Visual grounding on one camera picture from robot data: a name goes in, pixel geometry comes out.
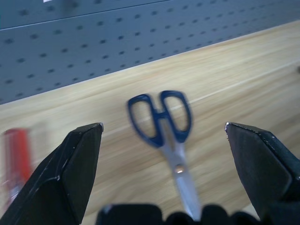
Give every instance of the scissor blade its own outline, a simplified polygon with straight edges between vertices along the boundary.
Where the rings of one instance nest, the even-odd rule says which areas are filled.
[[[182,173],[175,173],[175,180],[177,188],[180,193],[181,201],[188,215],[194,221],[200,221],[201,219],[201,205],[198,199],[198,194],[195,189],[195,185],[191,174],[188,172],[186,166]]]

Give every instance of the wooden table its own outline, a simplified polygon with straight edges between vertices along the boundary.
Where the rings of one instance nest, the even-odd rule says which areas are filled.
[[[30,129],[37,166],[78,126],[103,122],[105,131],[94,188],[84,218],[92,225],[108,203],[155,203],[164,217],[183,210],[163,156],[131,128],[126,102],[162,90],[186,93],[194,126],[187,161],[204,204],[229,212],[250,201],[239,180],[224,132],[227,121],[272,131],[300,157],[300,22],[125,69],[0,105],[0,132]],[[172,102],[179,122],[182,108]],[[138,109],[147,118],[145,107]],[[149,119],[141,126],[150,131]],[[3,162],[3,141],[1,140]],[[3,180],[4,164],[0,163]],[[4,202],[3,187],[0,203]]]

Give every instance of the scissor pivot screw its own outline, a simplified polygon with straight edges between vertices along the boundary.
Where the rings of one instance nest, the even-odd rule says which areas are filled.
[[[181,164],[177,165],[176,168],[175,168],[175,172],[176,173],[182,173],[182,172],[184,172],[184,166],[181,165]]]

